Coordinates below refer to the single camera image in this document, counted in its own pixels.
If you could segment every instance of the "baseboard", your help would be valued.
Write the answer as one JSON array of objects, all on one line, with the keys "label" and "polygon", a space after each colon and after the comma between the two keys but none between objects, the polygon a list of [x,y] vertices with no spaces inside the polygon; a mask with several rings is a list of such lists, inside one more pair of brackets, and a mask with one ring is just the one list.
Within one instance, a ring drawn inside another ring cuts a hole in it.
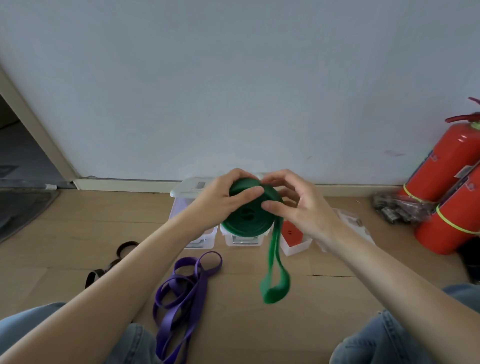
[{"label": "baseboard", "polygon": [[[74,183],[79,190],[169,194],[179,182],[85,178],[75,180]],[[327,197],[363,197],[370,196],[375,192],[393,192],[400,188],[400,186],[374,184],[323,184],[317,186]]]}]

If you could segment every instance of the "left hand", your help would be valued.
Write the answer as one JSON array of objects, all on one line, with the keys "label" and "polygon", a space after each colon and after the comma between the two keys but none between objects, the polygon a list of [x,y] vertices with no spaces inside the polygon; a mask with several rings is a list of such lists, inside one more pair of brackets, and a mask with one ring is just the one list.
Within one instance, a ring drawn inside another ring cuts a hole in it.
[{"label": "left hand", "polygon": [[229,191],[232,184],[240,178],[256,178],[254,175],[235,168],[223,176],[215,178],[198,198],[183,211],[182,218],[186,224],[194,224],[204,231],[211,229],[227,219],[227,217],[240,206],[260,197],[264,193],[261,186],[252,187],[230,197]]}]

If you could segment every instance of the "white wall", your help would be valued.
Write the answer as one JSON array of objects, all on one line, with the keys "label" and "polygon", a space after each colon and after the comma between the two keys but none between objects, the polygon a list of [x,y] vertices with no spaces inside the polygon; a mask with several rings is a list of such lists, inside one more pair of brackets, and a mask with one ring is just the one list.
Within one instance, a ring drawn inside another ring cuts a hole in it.
[{"label": "white wall", "polygon": [[478,110],[479,1],[0,2],[0,62],[83,176],[400,183]]}]

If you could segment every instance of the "red fire extinguisher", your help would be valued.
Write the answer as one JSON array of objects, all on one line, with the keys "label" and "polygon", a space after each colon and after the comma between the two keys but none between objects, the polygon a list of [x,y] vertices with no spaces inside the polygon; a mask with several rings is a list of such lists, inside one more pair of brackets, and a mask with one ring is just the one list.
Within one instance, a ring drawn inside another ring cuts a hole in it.
[{"label": "red fire extinguisher", "polygon": [[451,254],[480,232],[480,165],[449,192],[428,221],[416,230],[415,237],[437,254]]},{"label": "red fire extinguisher", "polygon": [[[480,100],[468,99],[480,105]],[[463,120],[470,124],[452,125],[398,194],[437,202],[472,170],[480,160],[480,113],[455,116],[445,122]]]}]

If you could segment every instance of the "green resistance band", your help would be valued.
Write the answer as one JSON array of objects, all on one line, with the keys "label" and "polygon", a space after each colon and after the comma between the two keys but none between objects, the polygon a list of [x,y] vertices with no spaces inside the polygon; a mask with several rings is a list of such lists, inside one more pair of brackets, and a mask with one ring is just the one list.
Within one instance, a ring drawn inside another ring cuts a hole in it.
[{"label": "green resistance band", "polygon": [[[283,202],[282,197],[272,186],[262,185],[260,181],[253,178],[242,178],[236,181],[230,188],[230,196],[235,196],[255,186],[262,186],[265,189],[264,194],[232,212],[222,225],[232,234],[248,238],[263,234],[274,224],[268,251],[268,273],[260,283],[260,292],[264,302],[271,304],[280,301],[287,295],[290,290],[290,274],[280,261],[280,234],[283,219],[263,210],[262,202],[267,200]],[[271,287],[275,259],[280,268],[280,282],[275,287]]]}]

